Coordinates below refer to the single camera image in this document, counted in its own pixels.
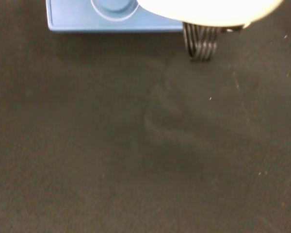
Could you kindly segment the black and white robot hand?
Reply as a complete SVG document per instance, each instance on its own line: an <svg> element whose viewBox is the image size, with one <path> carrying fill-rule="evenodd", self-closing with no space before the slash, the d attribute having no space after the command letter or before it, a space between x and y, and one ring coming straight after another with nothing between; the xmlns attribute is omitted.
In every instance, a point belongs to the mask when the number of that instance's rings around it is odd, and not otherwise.
<svg viewBox="0 0 291 233"><path fill-rule="evenodd" d="M209 61L222 33L240 32L272 13L282 0L140 0L156 15L182 22L192 61Z"/></svg>

